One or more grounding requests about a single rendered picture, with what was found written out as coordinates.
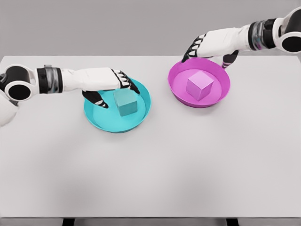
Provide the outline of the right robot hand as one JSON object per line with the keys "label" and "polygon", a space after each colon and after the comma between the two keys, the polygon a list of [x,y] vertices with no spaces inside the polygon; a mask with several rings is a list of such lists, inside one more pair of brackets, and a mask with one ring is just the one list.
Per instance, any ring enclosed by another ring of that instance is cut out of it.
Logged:
{"label": "right robot hand", "polygon": [[184,63],[192,58],[203,58],[225,69],[234,63],[238,53],[238,48],[226,38],[226,34],[207,32],[198,36],[191,43],[181,62]]}

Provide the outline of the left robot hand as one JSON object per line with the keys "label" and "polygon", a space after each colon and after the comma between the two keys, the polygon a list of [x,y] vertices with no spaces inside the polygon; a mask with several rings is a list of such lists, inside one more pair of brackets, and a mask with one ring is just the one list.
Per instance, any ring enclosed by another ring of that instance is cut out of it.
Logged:
{"label": "left robot hand", "polygon": [[100,90],[116,90],[116,89],[130,89],[136,94],[140,94],[138,87],[134,82],[121,70],[111,68],[93,68],[86,70],[88,78],[84,82],[82,89],[83,97],[90,103],[102,108],[109,108],[104,101]]}

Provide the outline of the cyan block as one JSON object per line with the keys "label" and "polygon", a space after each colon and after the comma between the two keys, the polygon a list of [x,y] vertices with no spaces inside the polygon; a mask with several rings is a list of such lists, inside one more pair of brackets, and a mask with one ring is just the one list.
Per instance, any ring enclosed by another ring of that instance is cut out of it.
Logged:
{"label": "cyan block", "polygon": [[138,111],[137,99],[129,89],[119,89],[113,92],[115,104],[120,116],[127,116]]}

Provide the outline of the magenta block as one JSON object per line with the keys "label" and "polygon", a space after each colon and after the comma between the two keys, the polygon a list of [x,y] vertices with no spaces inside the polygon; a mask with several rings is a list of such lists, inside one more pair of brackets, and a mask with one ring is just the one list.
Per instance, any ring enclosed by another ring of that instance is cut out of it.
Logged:
{"label": "magenta block", "polygon": [[214,79],[204,71],[198,71],[187,80],[186,92],[195,100],[200,101],[211,92]]}

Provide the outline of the cyan plate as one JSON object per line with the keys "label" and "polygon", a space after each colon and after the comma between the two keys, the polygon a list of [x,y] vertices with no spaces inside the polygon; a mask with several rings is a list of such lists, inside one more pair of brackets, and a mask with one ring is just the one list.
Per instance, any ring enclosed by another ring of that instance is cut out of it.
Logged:
{"label": "cyan plate", "polygon": [[112,132],[122,133],[137,127],[148,115],[151,108],[151,96],[147,88],[137,80],[132,80],[140,91],[135,93],[130,89],[121,89],[135,97],[137,103],[137,111],[135,113],[121,116],[121,110],[118,108],[114,94],[119,90],[104,91],[98,93],[102,96],[109,108],[102,108],[84,99],[84,113],[87,120],[96,128]]}

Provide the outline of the magenta plate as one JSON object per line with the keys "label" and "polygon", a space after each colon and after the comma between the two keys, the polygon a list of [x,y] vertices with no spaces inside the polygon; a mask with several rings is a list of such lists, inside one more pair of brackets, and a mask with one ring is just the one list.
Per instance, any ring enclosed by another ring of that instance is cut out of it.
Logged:
{"label": "magenta plate", "polygon": [[[187,80],[198,71],[209,73],[214,79],[211,92],[201,99],[195,100],[186,92]],[[206,108],[223,100],[230,90],[230,78],[218,64],[202,58],[192,58],[182,63],[179,61],[170,69],[167,81],[173,95],[183,104],[194,108]]]}

